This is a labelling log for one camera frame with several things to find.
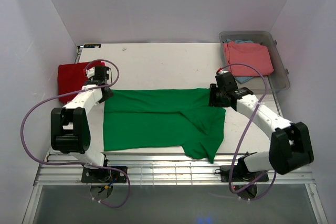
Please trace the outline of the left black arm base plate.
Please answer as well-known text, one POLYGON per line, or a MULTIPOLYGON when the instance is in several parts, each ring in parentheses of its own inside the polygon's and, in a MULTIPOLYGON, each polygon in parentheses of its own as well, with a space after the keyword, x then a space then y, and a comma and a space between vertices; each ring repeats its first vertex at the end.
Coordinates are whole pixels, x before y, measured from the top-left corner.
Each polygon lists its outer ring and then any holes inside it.
POLYGON ((127 181, 124 173, 109 169, 83 168, 82 183, 125 183, 127 181))

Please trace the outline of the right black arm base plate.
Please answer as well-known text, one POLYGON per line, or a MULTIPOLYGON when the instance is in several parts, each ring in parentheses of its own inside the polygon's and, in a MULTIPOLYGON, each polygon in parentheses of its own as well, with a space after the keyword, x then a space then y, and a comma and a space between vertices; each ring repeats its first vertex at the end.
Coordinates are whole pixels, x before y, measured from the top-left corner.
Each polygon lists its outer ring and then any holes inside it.
MULTIPOLYGON (((229 171, 230 166, 220 166, 219 168, 215 169, 214 173, 219 175, 221 178, 221 182, 228 182, 229 181, 229 171)), ((238 169, 235 167, 233 170, 232 175, 232 182, 251 182, 255 178, 257 178, 262 172, 253 172, 247 173, 243 175, 238 169)))

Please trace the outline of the blue label sticker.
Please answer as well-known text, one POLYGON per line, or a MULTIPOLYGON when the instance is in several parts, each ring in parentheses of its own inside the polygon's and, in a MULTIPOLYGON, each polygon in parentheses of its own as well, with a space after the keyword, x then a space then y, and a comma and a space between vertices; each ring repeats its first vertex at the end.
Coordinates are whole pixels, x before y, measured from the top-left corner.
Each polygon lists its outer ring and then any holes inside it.
POLYGON ((101 44, 85 44, 83 48, 101 48, 101 44))

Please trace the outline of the green t-shirt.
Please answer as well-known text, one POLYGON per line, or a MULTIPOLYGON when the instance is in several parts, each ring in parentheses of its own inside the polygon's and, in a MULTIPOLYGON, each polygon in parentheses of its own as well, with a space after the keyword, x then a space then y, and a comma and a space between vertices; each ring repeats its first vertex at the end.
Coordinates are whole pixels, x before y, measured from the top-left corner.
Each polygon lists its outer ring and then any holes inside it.
POLYGON ((104 104, 104 151, 180 146, 213 163, 226 111, 208 105, 209 89, 115 90, 104 104))

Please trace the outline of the aluminium rail frame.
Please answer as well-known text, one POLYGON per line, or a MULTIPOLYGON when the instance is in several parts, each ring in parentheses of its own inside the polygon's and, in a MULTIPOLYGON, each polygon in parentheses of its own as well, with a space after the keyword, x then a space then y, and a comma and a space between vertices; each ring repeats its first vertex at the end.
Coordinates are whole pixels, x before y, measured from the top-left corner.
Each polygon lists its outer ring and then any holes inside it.
MULTIPOLYGON (((214 163, 206 159, 195 160, 182 154, 108 153, 110 166, 126 166, 133 186, 154 185, 219 185, 215 170, 230 165, 231 155, 217 155, 214 163)), ((48 165, 40 165, 36 185, 79 185, 83 167, 70 165, 75 158, 59 152, 50 152, 48 165)))

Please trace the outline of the clear plastic bin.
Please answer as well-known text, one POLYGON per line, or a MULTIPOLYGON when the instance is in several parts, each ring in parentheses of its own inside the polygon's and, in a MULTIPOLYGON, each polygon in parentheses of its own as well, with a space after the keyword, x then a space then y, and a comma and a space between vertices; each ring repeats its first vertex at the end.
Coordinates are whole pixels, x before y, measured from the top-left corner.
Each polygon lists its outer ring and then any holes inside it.
POLYGON ((260 74, 268 81, 270 92, 290 87, 276 41, 267 31, 223 31, 219 34, 222 62, 242 87, 263 93, 260 74))

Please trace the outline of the pink folded t-shirt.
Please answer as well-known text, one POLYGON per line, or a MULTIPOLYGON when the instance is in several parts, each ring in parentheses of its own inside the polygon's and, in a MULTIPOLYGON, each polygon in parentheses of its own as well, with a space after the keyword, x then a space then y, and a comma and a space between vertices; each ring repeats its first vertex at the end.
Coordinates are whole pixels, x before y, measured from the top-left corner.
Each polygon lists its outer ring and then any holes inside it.
POLYGON ((266 46, 251 44, 236 44, 234 42, 224 43, 224 54, 226 64, 230 65, 228 70, 234 77, 259 76, 259 74, 245 66, 249 65, 257 69, 263 76, 273 73, 270 54, 266 46))

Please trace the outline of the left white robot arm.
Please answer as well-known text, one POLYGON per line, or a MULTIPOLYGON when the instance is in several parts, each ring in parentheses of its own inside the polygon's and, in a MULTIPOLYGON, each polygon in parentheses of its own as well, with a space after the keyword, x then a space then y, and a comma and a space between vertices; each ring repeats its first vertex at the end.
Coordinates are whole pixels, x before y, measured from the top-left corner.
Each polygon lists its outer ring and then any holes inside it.
POLYGON ((112 73, 107 66, 95 66, 85 73, 88 80, 82 86, 83 92, 63 107, 51 111, 51 147, 73 155, 85 165, 94 165, 94 177, 105 182, 111 177, 111 168, 104 164, 105 156, 90 146, 88 114, 95 105, 113 96, 108 86, 112 73))

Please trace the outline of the folded red t-shirt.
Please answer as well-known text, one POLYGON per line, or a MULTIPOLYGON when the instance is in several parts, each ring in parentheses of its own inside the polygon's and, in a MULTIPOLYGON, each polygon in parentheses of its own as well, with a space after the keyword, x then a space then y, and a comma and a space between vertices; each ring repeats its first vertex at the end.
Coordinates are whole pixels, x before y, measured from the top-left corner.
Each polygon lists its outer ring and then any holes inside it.
MULTIPOLYGON (((66 65, 59 65, 58 67, 58 76, 57 76, 57 83, 58 83, 58 95, 63 95, 66 93, 71 93, 74 91, 81 90, 84 85, 86 85, 86 81, 88 80, 86 75, 85 67, 90 62, 82 62, 82 63, 72 63, 66 65)), ((90 64, 89 69, 94 68, 96 66, 104 66, 106 67, 106 63, 102 61, 97 61, 90 64)), ((91 92, 98 92, 95 96, 101 97, 98 99, 102 99, 102 95, 100 95, 101 88, 91 90, 91 92)), ((59 102, 62 104, 66 104, 70 102, 75 96, 78 94, 70 94, 61 98, 58 98, 59 102)))

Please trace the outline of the light blue folded t-shirt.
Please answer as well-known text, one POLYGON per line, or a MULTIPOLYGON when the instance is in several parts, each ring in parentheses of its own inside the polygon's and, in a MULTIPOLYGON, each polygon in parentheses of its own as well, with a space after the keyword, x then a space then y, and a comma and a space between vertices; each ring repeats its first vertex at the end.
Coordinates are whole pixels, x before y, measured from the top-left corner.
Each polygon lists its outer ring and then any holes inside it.
MULTIPOLYGON (((230 39, 226 39, 225 43, 229 43, 229 42, 234 42, 236 44, 251 44, 254 43, 251 40, 230 40, 230 39)), ((253 78, 253 76, 243 76, 243 77, 235 77, 236 81, 239 82, 240 84, 244 84, 246 82, 248 82, 249 80, 251 80, 253 78)))

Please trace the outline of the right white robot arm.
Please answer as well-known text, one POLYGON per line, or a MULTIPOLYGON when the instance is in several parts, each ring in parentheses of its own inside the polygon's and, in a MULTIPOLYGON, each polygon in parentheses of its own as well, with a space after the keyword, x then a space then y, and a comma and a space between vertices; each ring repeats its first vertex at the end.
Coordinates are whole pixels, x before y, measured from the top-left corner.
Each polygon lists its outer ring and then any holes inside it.
POLYGON ((293 123, 262 105, 251 90, 238 87, 229 71, 218 71, 215 79, 216 83, 210 85, 209 106, 232 108, 249 118, 270 140, 269 151, 238 159, 233 172, 240 179, 250 180, 257 172, 268 170, 285 175, 314 161, 310 133, 304 123, 293 123))

